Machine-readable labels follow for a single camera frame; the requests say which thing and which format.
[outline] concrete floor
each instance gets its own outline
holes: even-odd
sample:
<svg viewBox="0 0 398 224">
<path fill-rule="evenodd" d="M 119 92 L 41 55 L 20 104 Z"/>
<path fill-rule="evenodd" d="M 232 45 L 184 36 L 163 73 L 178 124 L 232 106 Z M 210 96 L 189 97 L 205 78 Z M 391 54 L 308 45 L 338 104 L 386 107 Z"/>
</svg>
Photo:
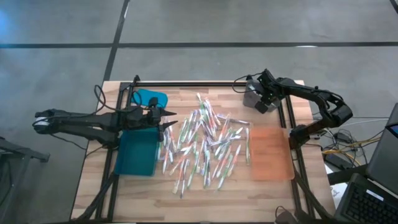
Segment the concrete floor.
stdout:
<svg viewBox="0 0 398 224">
<path fill-rule="evenodd" d="M 112 43 L 123 0 L 0 1 L 0 44 Z M 398 41 L 388 0 L 131 0 L 120 42 Z M 38 135 L 34 113 L 88 113 L 110 48 L 0 49 L 0 136 L 51 153 L 32 161 L 8 223 L 68 220 L 84 151 Z M 398 47 L 119 49 L 110 80 L 232 80 L 264 68 L 341 94 L 348 121 L 388 118 L 398 102 Z M 385 121 L 347 126 L 356 139 Z M 64 137 L 85 146 L 87 141 Z M 374 145 L 366 148 L 371 157 Z"/>
</svg>

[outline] pile of markers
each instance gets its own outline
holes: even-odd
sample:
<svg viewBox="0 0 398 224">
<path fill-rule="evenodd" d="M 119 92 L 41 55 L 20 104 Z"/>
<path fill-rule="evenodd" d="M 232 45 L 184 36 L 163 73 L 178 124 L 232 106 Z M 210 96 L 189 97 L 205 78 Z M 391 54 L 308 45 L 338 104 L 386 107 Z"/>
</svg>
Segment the pile of markers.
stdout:
<svg viewBox="0 0 398 224">
<path fill-rule="evenodd" d="M 200 107 L 185 118 L 177 142 L 170 126 L 164 132 L 164 141 L 159 144 L 158 160 L 163 163 L 162 173 L 173 175 L 179 170 L 172 192 L 176 194 L 181 185 L 180 198 L 191 187 L 195 175 L 203 179 L 204 189 L 216 179 L 216 190 L 223 186 L 225 178 L 233 173 L 241 150 L 241 145 L 232 147 L 233 141 L 246 139 L 246 163 L 250 163 L 249 123 L 230 118 L 230 114 L 216 114 L 208 99 L 202 100 L 199 93 L 197 97 Z M 234 130 L 231 123 L 241 124 L 242 127 Z"/>
</svg>

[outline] wooden tabletop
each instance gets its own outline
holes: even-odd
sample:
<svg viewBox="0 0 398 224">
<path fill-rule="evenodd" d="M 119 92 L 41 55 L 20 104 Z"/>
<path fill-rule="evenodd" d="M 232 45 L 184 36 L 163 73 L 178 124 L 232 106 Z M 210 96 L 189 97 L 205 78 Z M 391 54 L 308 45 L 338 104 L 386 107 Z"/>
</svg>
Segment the wooden tabletop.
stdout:
<svg viewBox="0 0 398 224">
<path fill-rule="evenodd" d="M 119 84 L 120 82 L 104 82 L 103 90 L 107 105 L 116 106 Z M 171 116 L 170 120 L 179 121 L 173 125 L 175 138 L 178 137 L 183 123 L 181 121 L 199 107 L 197 93 L 210 100 L 215 113 L 231 113 L 231 118 L 248 121 L 251 127 L 280 126 L 276 110 L 260 114 L 252 108 L 247 108 L 242 104 L 243 94 L 235 93 L 230 87 L 145 87 L 145 89 L 167 94 L 169 98 L 167 110 L 177 113 Z M 307 100 L 292 97 L 292 104 L 297 124 L 312 122 L 310 104 Z M 287 109 L 284 111 L 289 127 Z M 92 141 L 87 152 L 99 146 L 98 142 Z M 335 208 L 320 149 L 314 146 L 305 146 L 302 149 L 310 188 L 326 210 L 334 214 Z M 72 218 L 82 214 L 98 193 L 105 158 L 106 150 L 101 149 L 86 159 Z M 209 189 L 203 189 L 203 177 L 196 175 L 191 189 L 185 192 L 183 199 L 180 199 L 179 193 L 177 195 L 172 193 L 176 175 L 163 175 L 161 170 L 159 162 L 153 177 L 120 176 L 114 222 L 273 222 L 277 206 L 281 205 L 291 212 L 294 211 L 290 181 L 252 181 L 250 167 L 245 163 L 244 148 L 239 154 L 233 174 L 217 192 L 214 189 L 218 180 L 214 180 Z M 104 201 L 104 216 L 108 211 L 109 194 L 110 190 Z M 305 208 L 302 192 L 300 196 Z"/>
</svg>

